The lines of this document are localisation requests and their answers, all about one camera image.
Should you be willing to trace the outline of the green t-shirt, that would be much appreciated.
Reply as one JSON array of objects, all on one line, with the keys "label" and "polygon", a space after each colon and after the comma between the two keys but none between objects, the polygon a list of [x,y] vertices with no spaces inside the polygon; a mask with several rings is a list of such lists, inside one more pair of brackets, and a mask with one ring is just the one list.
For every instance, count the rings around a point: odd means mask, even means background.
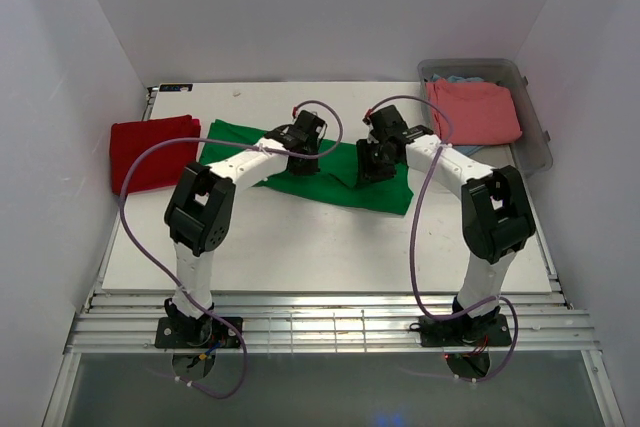
[{"label": "green t-shirt", "polygon": [[[216,120],[210,124],[207,138],[228,142],[255,144],[266,131]],[[217,144],[205,144],[199,162],[222,161],[241,149]],[[360,208],[404,216],[410,207],[413,192],[408,185],[408,169],[396,167],[396,175],[378,183],[357,180],[356,146],[341,143],[330,155],[319,159],[320,171],[313,176],[294,176],[289,172],[270,176],[256,187],[266,187],[281,193],[341,207]]]}]

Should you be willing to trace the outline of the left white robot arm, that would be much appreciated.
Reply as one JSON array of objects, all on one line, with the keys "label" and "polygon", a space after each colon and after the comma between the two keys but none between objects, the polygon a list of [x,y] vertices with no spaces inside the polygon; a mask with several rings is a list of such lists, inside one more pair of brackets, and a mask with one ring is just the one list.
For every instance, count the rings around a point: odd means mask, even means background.
[{"label": "left white robot arm", "polygon": [[211,275],[214,251],[226,238],[235,196],[268,177],[288,171],[313,175],[326,123],[302,111],[290,125],[264,134],[249,149],[209,164],[188,164],[164,215],[176,253],[181,285],[165,302],[171,326],[190,346],[212,334]]}]

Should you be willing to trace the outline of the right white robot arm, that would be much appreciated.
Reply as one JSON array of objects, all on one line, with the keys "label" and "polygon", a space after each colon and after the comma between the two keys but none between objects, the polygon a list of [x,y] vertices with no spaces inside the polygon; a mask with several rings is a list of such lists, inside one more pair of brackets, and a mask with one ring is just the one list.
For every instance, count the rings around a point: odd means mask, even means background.
[{"label": "right white robot arm", "polygon": [[404,165],[445,187],[461,206],[469,250],[463,285],[451,313],[424,313],[411,330],[424,347],[512,345],[515,322],[501,313],[500,294],[511,263],[536,232],[520,172],[475,161],[428,127],[408,126],[393,105],[370,109],[363,121],[369,134],[356,144],[359,180],[386,181]]}]

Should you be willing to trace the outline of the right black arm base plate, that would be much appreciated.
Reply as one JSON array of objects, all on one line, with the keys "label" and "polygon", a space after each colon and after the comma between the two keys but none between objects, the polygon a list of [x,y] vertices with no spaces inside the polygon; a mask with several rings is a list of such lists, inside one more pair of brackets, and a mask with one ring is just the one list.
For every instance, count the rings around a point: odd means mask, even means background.
[{"label": "right black arm base plate", "polygon": [[409,331],[419,334],[422,347],[508,347],[512,345],[506,316],[500,312],[499,307],[483,316],[464,315],[447,321],[434,321],[422,316],[417,322],[410,324]]}]

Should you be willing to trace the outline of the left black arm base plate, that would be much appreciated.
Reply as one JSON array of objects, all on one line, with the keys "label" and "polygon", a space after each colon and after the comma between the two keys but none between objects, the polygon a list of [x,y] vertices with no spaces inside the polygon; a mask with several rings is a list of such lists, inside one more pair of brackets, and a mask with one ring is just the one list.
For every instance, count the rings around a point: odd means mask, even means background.
[{"label": "left black arm base plate", "polygon": [[228,326],[209,317],[191,323],[163,317],[157,325],[154,346],[158,349],[207,350],[214,346],[236,349],[240,347],[240,340]]}]

